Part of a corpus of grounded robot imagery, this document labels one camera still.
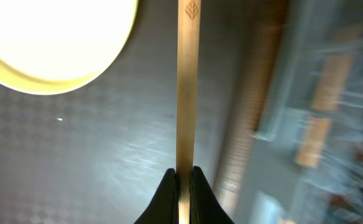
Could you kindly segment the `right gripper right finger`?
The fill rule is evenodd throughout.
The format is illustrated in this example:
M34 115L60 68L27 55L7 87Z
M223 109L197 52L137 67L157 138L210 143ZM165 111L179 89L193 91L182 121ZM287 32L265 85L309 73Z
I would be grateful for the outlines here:
M217 201L202 169L193 167L190 186L190 223L234 224Z

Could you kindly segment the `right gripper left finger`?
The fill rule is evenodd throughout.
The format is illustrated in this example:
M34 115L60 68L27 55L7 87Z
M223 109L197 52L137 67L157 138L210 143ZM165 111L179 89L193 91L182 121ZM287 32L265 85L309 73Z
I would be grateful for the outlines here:
M178 179L175 169L165 171L149 205L134 224L178 223Z

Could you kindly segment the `yellow plate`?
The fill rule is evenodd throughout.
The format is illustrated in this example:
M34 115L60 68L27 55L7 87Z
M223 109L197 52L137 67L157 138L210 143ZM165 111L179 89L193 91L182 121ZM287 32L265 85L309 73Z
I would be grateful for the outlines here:
M0 84L56 95L98 78L120 54L137 0L0 0Z

